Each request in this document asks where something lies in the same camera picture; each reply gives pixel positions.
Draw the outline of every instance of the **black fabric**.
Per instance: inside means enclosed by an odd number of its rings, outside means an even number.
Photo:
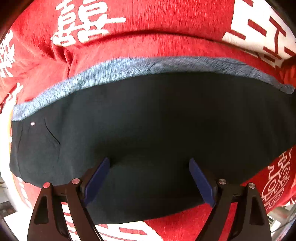
[[[110,173],[87,207],[94,223],[157,218],[202,203],[190,158],[242,183],[296,143],[295,112],[295,93],[256,79],[139,76],[78,91],[13,122],[10,168],[33,185],[60,185],[109,157]]]

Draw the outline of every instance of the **gray waistband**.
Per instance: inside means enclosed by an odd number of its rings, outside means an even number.
[[[292,94],[294,91],[292,85],[283,85],[275,77],[231,58],[119,58],[97,64],[72,78],[55,84],[33,100],[16,105],[13,109],[12,121],[21,121],[47,105],[81,89],[134,76],[170,72],[231,74],[258,79],[286,94]]]

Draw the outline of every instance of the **red cloth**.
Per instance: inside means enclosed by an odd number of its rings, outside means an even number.
[[[0,46],[0,100],[17,82],[24,85],[18,99],[21,103],[97,63],[122,57],[228,57],[282,83],[294,84],[295,61],[281,65],[295,55],[295,42],[287,25],[264,0],[35,0]],[[290,149],[250,180],[261,193],[267,212],[296,195],[291,188],[295,174],[296,153]],[[40,189],[17,178],[15,182],[23,201],[34,206]],[[157,241],[159,237],[191,241],[210,210],[205,204],[129,224],[129,228],[100,228],[106,240]],[[234,211],[232,205],[221,240],[227,238]],[[136,239],[132,229],[143,236]]]

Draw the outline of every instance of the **blue-gray fabric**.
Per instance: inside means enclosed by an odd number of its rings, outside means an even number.
[[[213,72],[230,74],[255,78],[274,86],[286,94],[292,94],[294,91],[292,85],[281,84],[275,77],[231,58],[119,58],[97,64],[72,78],[55,84],[33,100],[16,105],[13,109],[12,121],[21,121],[36,111],[75,91],[130,77],[170,72]]]

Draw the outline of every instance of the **metal screw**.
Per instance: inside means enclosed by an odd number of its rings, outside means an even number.
[[[43,187],[44,187],[44,188],[49,188],[49,186],[50,186],[50,183],[44,183],[44,184],[43,184]]]
[[[254,183],[249,183],[249,187],[250,187],[251,189],[254,189],[256,186],[255,186]]]
[[[225,185],[225,184],[226,184],[226,180],[223,179],[223,178],[221,178],[221,179],[219,179],[219,183],[220,183],[221,185]]]
[[[80,182],[80,179],[79,178],[74,178],[73,180],[72,180],[72,183],[73,184],[78,184]]]

